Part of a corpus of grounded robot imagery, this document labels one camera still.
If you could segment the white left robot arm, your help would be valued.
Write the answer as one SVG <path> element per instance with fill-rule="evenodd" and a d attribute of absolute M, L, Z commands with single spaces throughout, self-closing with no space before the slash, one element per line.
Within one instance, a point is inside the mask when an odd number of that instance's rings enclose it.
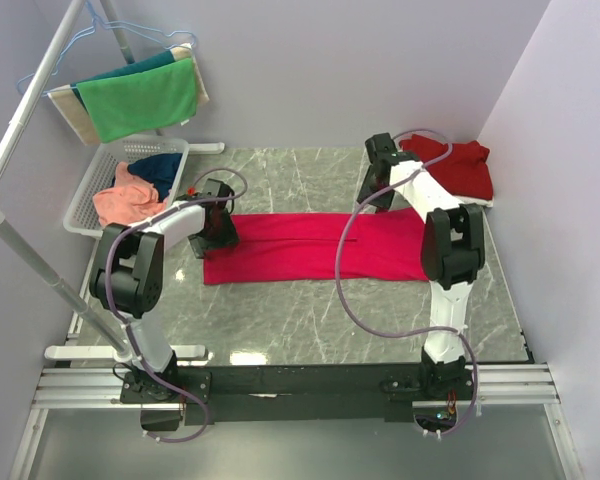
<path fill-rule="evenodd" d="M 172 207 L 135 226 L 112 223 L 103 230 L 89 291 L 121 323 L 129 344 L 132 391 L 159 402 L 173 399 L 180 386 L 177 356 L 159 322 L 144 315 L 155 308 L 163 287 L 166 251 L 186 239 L 198 259 L 219 248 L 235 246 L 231 220 L 234 190 L 208 179 L 202 190 L 184 195 Z"/>

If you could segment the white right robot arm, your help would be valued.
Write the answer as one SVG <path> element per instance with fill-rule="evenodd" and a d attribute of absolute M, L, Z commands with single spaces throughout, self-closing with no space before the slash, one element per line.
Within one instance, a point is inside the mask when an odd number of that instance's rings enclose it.
<path fill-rule="evenodd" d="M 482 209 L 463 204 L 427 171 L 448 158 L 453 146 L 431 161 L 400 151 L 388 133 L 365 141 L 370 166 L 357 202 L 388 207 L 400 194 L 424 223 L 420 261 L 431 289 L 430 330 L 421 353 L 419 390 L 432 399 L 473 382 L 466 369 L 467 304 L 474 282 L 485 263 Z"/>

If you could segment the pink red t-shirt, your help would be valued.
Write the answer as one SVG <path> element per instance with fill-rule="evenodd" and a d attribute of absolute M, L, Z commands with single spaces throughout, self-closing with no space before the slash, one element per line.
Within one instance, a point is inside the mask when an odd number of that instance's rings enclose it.
<path fill-rule="evenodd" d="M 214 250 L 203 262 L 206 285 L 333 280 L 345 213 L 235 215 L 237 245 Z M 425 281 L 420 251 L 424 223 L 411 208 L 360 214 L 345 241 L 341 277 Z"/>

